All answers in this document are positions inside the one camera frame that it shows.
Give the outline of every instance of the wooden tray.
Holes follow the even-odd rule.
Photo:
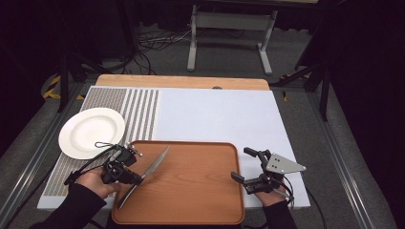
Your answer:
[[[135,141],[143,157],[130,169],[140,175],[170,145],[160,166],[127,199],[116,195],[112,217],[118,224],[238,224],[245,216],[238,154],[230,143]]]

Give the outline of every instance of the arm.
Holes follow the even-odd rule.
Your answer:
[[[106,204],[108,195],[121,189],[121,184],[104,184],[103,170],[97,168],[80,176],[72,185],[62,204],[43,222],[34,224],[36,228],[83,228]]]
[[[286,198],[276,192],[256,193],[263,203],[268,229],[295,229],[295,221],[288,209]]]

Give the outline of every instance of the forearm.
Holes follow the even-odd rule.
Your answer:
[[[263,207],[268,229],[296,229],[295,221],[289,212],[286,201]]]
[[[36,223],[36,228],[83,228],[92,217],[106,204],[88,188],[74,184],[69,195],[43,222]]]

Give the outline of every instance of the white plate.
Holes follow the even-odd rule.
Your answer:
[[[75,159],[90,159],[106,148],[95,143],[117,144],[125,131],[121,114],[109,108],[93,108],[76,114],[62,127],[59,146],[62,152]]]

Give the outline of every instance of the silver blade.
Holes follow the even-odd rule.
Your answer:
[[[161,152],[160,156],[149,166],[149,168],[145,171],[145,173],[142,175],[142,178],[145,178],[146,176],[152,174],[156,168],[158,168],[159,164],[161,161],[164,159],[166,156],[167,152],[169,152],[169,147],[167,146],[166,149],[164,149],[163,152]]]
[[[145,171],[145,173],[142,175],[142,179],[144,179],[147,175],[152,174],[156,168],[158,168],[159,164],[163,160],[163,158],[166,156],[167,152],[169,152],[169,146],[164,149],[163,152],[161,152],[160,156],[149,166],[149,168]],[[126,194],[119,200],[117,203],[117,208],[121,209],[122,206],[124,206],[125,201],[128,199],[129,196],[134,192],[135,188],[137,188],[137,184],[133,184],[131,188],[126,192]]]

